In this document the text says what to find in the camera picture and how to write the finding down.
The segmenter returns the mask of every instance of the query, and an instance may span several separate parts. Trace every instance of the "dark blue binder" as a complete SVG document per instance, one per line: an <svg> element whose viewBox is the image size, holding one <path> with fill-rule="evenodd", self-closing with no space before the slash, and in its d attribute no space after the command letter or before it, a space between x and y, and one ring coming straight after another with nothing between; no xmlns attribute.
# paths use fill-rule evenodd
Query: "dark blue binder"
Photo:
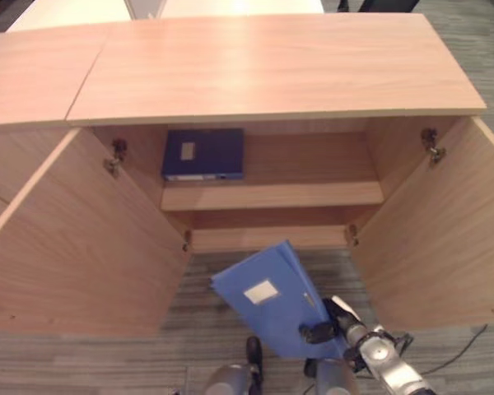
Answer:
<svg viewBox="0 0 494 395"><path fill-rule="evenodd" d="M313 326L329 320L329 316L289 242L216 274L212 288L279 356L343 357L347 346L341 337L316 345L301 338L300 325Z"/></svg>

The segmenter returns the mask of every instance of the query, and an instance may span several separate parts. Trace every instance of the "wooden shelf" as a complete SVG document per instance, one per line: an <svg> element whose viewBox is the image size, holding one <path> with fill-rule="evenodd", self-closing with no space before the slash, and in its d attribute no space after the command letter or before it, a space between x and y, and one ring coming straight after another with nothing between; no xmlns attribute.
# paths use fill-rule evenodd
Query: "wooden shelf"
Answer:
<svg viewBox="0 0 494 395"><path fill-rule="evenodd" d="M194 253L257 251L289 240L295 249L347 247L344 225L201 229L192 232Z"/></svg>
<svg viewBox="0 0 494 395"><path fill-rule="evenodd" d="M244 179L165 183L161 209L326 207L383 200L363 133L247 134Z"/></svg>
<svg viewBox="0 0 494 395"><path fill-rule="evenodd" d="M177 211L195 253L255 251L289 240L295 249L347 248L346 224L376 206Z"/></svg>

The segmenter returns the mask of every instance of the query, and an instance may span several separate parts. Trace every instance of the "cabinet top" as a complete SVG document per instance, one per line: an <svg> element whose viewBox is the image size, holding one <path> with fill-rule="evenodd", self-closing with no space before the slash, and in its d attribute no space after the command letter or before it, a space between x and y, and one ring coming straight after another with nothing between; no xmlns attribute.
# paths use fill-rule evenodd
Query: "cabinet top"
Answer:
<svg viewBox="0 0 494 395"><path fill-rule="evenodd" d="M0 35L0 102L8 108L0 123L460 115L485 108L419 14L204 17L101 25L93 35L87 29ZM58 37L58 49L46 45L55 31L66 38ZM26 44L28 34L37 34L35 54L12 59L8 42ZM24 67L33 57L52 62ZM55 70L59 79L44 77ZM22 95L12 89L13 73L17 88L30 87ZM29 114L25 102L37 100L58 110Z"/></svg>

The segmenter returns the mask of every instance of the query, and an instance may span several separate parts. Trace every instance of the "open cabinet door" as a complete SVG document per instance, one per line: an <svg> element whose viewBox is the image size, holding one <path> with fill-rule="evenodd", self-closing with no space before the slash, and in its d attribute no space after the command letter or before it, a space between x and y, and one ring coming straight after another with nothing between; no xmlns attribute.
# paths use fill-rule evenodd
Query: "open cabinet door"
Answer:
<svg viewBox="0 0 494 395"><path fill-rule="evenodd" d="M445 158L424 160L352 247L390 329L494 322L494 135L462 118L441 146Z"/></svg>
<svg viewBox="0 0 494 395"><path fill-rule="evenodd" d="M0 217L0 331L158 331L189 252L109 157L72 130Z"/></svg>

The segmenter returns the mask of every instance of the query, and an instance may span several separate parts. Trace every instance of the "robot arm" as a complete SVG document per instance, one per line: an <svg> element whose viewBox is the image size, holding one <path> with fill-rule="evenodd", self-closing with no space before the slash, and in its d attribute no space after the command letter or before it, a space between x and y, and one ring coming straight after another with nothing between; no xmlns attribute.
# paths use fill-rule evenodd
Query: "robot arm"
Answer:
<svg viewBox="0 0 494 395"><path fill-rule="evenodd" d="M350 349L345 354L348 363L366 367L390 395L436 395L430 384L399 355L395 339L381 326L370 331L357 314L334 296L324 300L333 325L333 334L341 333ZM307 342L325 342L325 324L301 328Z"/></svg>

